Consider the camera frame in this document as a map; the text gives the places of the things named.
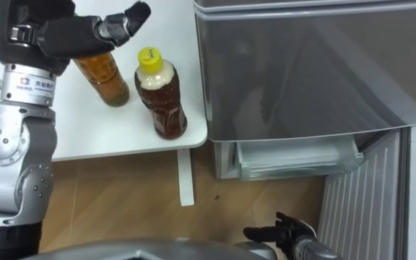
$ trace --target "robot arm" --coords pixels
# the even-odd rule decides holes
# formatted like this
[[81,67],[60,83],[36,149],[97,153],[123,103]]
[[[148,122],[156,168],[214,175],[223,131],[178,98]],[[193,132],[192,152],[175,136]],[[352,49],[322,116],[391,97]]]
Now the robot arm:
[[273,242],[289,260],[342,260],[341,256],[317,241],[314,229],[301,220],[278,212],[273,227],[247,227],[243,234],[259,243]]
[[36,254],[52,191],[56,78],[69,59],[112,51],[150,8],[74,16],[71,0],[0,0],[0,259]]

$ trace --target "open drawer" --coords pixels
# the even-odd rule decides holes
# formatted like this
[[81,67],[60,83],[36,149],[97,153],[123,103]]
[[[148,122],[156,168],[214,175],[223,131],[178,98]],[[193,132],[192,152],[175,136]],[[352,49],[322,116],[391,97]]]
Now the open drawer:
[[363,160],[352,135],[237,142],[230,170],[218,178],[255,181],[350,173]]

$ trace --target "yellow bottle cap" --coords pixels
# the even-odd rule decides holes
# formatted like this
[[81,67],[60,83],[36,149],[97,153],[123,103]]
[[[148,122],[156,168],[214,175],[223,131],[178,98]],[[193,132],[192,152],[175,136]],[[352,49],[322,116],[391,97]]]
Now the yellow bottle cap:
[[163,59],[157,48],[143,48],[137,55],[137,59],[142,70],[146,73],[158,72],[163,66]]

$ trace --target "wooden floor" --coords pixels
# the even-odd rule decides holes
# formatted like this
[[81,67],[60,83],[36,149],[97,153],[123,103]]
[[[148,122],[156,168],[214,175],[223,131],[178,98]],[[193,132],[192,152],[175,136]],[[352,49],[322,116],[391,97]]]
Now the wooden floor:
[[181,207],[176,152],[56,162],[41,251],[118,238],[185,237],[237,243],[276,211],[315,227],[323,178],[217,181],[209,145],[193,149],[196,203]]

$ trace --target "refrigerator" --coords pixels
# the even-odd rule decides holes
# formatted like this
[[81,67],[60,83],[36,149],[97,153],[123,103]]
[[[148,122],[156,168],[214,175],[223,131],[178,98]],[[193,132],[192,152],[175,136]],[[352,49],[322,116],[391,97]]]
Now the refrigerator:
[[416,259],[416,1],[194,9],[217,178],[327,176],[323,243]]

